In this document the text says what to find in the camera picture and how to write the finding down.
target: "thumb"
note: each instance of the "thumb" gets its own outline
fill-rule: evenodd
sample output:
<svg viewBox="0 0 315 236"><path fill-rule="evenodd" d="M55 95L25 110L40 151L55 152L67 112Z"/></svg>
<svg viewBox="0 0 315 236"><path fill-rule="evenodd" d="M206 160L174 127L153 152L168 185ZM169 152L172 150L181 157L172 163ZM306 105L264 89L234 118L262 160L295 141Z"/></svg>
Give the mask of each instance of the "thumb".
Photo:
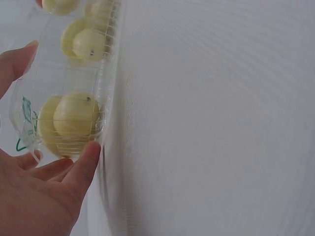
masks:
<svg viewBox="0 0 315 236"><path fill-rule="evenodd" d="M0 98L32 63L37 46L38 42L33 41L24 48L10 50L0 55Z"/></svg>

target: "green label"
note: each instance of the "green label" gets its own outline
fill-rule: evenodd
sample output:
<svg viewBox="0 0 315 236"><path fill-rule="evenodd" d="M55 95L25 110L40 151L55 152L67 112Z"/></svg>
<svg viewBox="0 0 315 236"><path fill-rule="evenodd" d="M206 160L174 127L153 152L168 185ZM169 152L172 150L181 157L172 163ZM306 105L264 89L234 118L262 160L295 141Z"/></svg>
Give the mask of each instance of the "green label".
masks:
<svg viewBox="0 0 315 236"><path fill-rule="evenodd" d="M20 152L23 151L24 149L26 149L26 146L24 147L20 147L20 143L21 143L21 139L18 140L17 144L16 144L16 151Z"/></svg>
<svg viewBox="0 0 315 236"><path fill-rule="evenodd" d="M23 97L23 114L25 120L27 120L29 123L32 122L31 105L31 102Z"/></svg>

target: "green sticker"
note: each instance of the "green sticker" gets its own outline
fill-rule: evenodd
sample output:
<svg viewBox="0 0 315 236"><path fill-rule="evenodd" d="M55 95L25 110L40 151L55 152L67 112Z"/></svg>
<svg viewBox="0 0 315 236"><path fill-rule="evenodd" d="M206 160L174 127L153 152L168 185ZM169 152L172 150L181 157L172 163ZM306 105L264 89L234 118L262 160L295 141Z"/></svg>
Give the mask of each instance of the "green sticker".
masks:
<svg viewBox="0 0 315 236"><path fill-rule="evenodd" d="M25 119L29 122L32 123L32 116L31 116L31 102L23 97L23 114Z"/></svg>
<svg viewBox="0 0 315 236"><path fill-rule="evenodd" d="M33 111L32 113L32 123L33 123L33 126L34 126L34 131L35 131L35 134L37 134L37 121L38 121L38 115L36 114L35 111Z"/></svg>
<svg viewBox="0 0 315 236"><path fill-rule="evenodd" d="M16 151L18 151L18 152L23 151L24 149L26 149L26 146L24 146L24 147L19 147L20 142L21 142L21 139L19 139L18 142L17 142L17 144L16 144Z"/></svg>

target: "clear plastic container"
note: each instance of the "clear plastic container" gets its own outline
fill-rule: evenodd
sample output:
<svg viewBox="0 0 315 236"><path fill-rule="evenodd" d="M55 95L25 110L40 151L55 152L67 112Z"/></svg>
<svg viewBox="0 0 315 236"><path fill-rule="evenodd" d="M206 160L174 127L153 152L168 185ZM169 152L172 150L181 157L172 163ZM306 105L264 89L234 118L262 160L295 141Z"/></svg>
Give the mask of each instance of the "clear plastic container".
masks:
<svg viewBox="0 0 315 236"><path fill-rule="evenodd" d="M51 161L76 160L87 142L105 142L117 68L120 0L70 0L74 5L66 6L68 10L58 0L46 2L48 7L34 7L29 13L29 21L38 14L49 19L33 63L16 82L9 115L38 162L37 149L44 158L53 156Z"/></svg>

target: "skin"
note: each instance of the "skin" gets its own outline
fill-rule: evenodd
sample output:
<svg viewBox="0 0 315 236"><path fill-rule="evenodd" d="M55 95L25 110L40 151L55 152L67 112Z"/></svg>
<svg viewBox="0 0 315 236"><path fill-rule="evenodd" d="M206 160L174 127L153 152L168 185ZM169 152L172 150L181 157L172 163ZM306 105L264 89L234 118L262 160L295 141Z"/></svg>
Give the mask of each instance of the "skin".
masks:
<svg viewBox="0 0 315 236"><path fill-rule="evenodd" d="M22 76L38 43L0 55L0 98ZM0 235L68 236L93 180L100 145L88 143L77 162L61 159L35 168L30 153L12 157L0 149Z"/></svg>

